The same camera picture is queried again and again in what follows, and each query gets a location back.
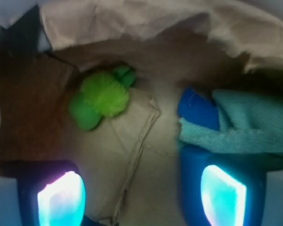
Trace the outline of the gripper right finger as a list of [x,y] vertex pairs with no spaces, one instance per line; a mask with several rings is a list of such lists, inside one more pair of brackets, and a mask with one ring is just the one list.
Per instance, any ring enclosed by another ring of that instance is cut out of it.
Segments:
[[182,164],[182,210],[189,226],[259,226],[266,175],[226,162]]

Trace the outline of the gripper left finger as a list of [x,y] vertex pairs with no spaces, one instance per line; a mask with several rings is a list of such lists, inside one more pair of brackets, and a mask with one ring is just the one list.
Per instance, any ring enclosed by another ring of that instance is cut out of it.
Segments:
[[17,178],[24,226],[79,226],[86,189],[72,161],[20,161]]

